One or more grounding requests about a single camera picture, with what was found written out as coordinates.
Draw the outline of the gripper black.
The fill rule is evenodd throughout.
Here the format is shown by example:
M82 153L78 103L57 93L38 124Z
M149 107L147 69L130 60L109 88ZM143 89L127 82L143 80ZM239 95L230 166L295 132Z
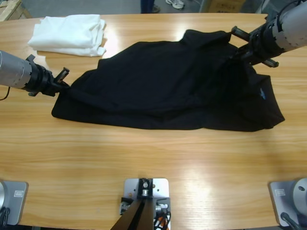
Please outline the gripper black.
M251 33L233 27L231 34L247 41L247 44L241 46L232 57L251 65L262 63L270 68L278 67L279 63L272 58L284 53L284 49L277 45L273 36L275 27L276 23L265 23Z
M54 78L52 72L43 66L31 63L31 67L30 80L25 85L25 90L29 96L36 96L38 93L55 96L56 93L66 93L69 90L70 85L63 81L69 74L67 68L63 68Z

